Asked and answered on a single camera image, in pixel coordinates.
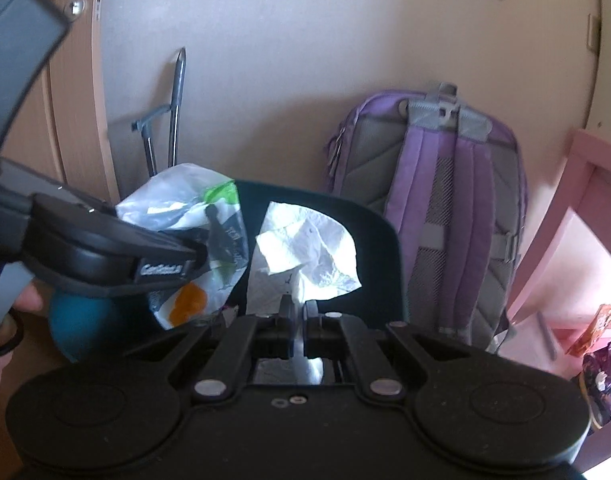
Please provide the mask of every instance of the pink wooden frame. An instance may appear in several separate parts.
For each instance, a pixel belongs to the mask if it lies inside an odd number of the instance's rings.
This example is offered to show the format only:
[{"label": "pink wooden frame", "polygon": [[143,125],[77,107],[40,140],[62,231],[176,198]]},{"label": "pink wooden frame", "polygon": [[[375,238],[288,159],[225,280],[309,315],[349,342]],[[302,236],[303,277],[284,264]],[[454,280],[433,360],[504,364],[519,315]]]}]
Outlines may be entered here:
[{"label": "pink wooden frame", "polygon": [[[508,302],[509,319],[516,317],[535,288],[574,214],[611,254],[611,144],[584,130],[573,131],[572,149],[559,186],[537,236],[517,269]],[[555,333],[571,333],[569,337],[574,340],[587,326],[561,322],[551,328]],[[605,336],[611,338],[611,327]],[[574,465],[586,471],[610,457],[611,423],[588,437]]]}]

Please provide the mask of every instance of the purple backpack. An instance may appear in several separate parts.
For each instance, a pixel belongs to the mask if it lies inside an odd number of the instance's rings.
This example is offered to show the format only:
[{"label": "purple backpack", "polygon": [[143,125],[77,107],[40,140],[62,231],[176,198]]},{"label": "purple backpack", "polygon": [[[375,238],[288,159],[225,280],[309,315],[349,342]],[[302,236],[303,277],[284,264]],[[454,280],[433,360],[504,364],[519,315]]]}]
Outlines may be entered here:
[{"label": "purple backpack", "polygon": [[507,328],[527,206],[512,131],[442,84],[370,97],[329,155],[329,191],[383,214],[399,234],[410,322],[487,348]]}]

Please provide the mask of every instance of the white tissue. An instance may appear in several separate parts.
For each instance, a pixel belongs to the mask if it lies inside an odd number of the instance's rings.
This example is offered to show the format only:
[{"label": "white tissue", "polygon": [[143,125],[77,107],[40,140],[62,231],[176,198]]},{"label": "white tissue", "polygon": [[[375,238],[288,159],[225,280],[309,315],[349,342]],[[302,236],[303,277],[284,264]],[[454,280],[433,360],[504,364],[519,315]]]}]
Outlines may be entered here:
[{"label": "white tissue", "polygon": [[256,237],[248,314],[276,314],[281,296],[296,304],[331,300],[361,287],[348,231],[307,207],[271,202]]}]

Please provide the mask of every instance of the wooden door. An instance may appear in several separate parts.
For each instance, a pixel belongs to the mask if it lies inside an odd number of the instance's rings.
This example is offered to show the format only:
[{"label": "wooden door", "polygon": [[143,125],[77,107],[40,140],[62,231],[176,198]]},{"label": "wooden door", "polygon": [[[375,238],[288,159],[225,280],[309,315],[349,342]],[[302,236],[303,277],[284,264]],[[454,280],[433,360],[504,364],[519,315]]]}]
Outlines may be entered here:
[{"label": "wooden door", "polygon": [[[66,9],[75,0],[52,1]],[[101,0],[79,1],[83,12],[28,94],[2,155],[116,203],[101,67]]]}]

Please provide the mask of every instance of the teal trash bin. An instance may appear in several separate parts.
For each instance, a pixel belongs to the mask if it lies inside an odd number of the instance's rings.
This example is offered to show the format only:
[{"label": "teal trash bin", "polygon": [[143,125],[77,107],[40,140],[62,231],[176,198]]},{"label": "teal trash bin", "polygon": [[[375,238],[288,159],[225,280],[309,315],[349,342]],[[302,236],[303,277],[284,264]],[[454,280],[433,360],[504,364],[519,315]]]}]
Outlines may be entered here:
[{"label": "teal trash bin", "polygon": [[[370,328],[383,328],[388,322],[408,319],[403,303],[399,240],[387,220],[359,204],[330,195],[245,180],[237,180],[236,186],[250,244],[250,259],[270,202],[297,204],[320,211],[345,226],[354,238],[362,286],[345,296],[317,302],[319,311],[353,314]],[[232,292],[232,304],[245,307],[248,278],[249,272],[246,272]]]},{"label": "teal trash bin", "polygon": [[[287,187],[256,182],[236,182],[250,244],[270,202],[309,207],[343,224],[357,248],[357,271],[361,288],[328,301],[319,301],[320,312],[343,312],[359,316],[370,328],[407,319],[403,303],[401,257],[396,232],[373,211],[348,200]],[[228,304],[246,308],[249,271],[234,288]],[[148,309],[144,296],[115,300],[90,300],[69,294],[54,295],[49,314],[52,338],[71,361],[121,354],[162,330]]]}]

